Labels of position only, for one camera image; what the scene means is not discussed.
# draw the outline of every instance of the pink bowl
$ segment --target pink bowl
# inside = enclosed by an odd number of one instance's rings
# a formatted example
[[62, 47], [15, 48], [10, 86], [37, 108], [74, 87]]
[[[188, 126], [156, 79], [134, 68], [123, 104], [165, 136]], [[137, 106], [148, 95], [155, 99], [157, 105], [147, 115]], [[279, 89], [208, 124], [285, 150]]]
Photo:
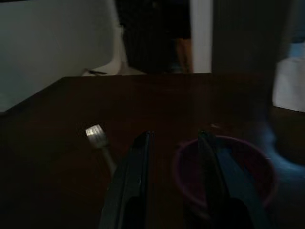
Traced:
[[[232, 137], [217, 136], [231, 148], [231, 156], [245, 168], [266, 208], [272, 201], [277, 187], [277, 176], [269, 159], [254, 145]], [[189, 141], [178, 150], [173, 164], [173, 175], [186, 205], [202, 219], [209, 219], [198, 163], [198, 139]]]

